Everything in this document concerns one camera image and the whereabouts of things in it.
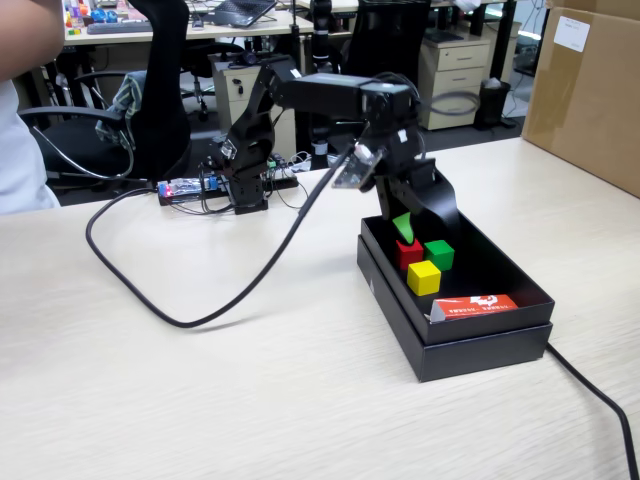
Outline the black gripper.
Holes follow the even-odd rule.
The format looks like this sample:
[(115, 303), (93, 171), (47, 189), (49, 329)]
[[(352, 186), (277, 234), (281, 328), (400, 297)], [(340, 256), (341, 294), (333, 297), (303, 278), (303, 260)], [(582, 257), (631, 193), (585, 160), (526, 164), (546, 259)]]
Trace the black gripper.
[(380, 140), (382, 156), (373, 170), (374, 186), (382, 216), (394, 227), (401, 244), (414, 243), (411, 214), (436, 219), (449, 236), (458, 236), (455, 190), (436, 160), (427, 156), (420, 126), (408, 123)]

